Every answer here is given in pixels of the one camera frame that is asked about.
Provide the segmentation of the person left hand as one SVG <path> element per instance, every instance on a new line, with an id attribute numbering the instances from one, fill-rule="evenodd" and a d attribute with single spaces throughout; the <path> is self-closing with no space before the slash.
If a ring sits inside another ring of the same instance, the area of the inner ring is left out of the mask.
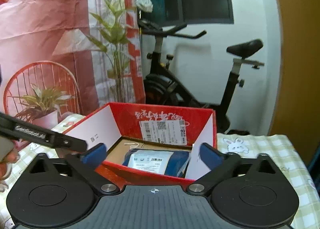
<path id="1" fill-rule="evenodd" d="M 12 172 L 12 165 L 17 163 L 20 159 L 20 155 L 16 148 L 15 143 L 6 138 L 1 136 L 1 157 L 0 157 L 0 165 L 1 165 L 1 193 L 8 189 L 8 185 L 5 182 L 7 178 L 11 175 Z"/>

